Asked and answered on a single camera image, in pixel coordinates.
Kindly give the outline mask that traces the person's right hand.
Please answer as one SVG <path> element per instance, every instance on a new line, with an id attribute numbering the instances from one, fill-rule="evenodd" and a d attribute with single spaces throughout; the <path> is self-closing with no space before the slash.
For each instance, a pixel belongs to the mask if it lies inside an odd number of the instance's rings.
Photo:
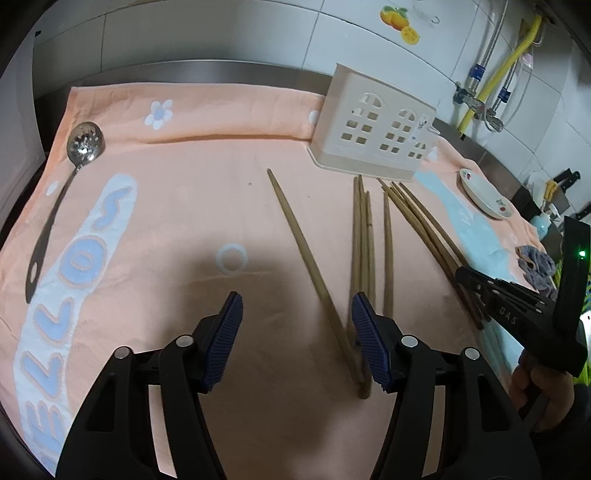
<path id="1" fill-rule="evenodd" d="M 526 410 L 525 420 L 532 430 L 547 430 L 557 426 L 574 404 L 573 377 L 539 364 L 523 350 L 511 377 L 509 396 L 518 412 Z"/>

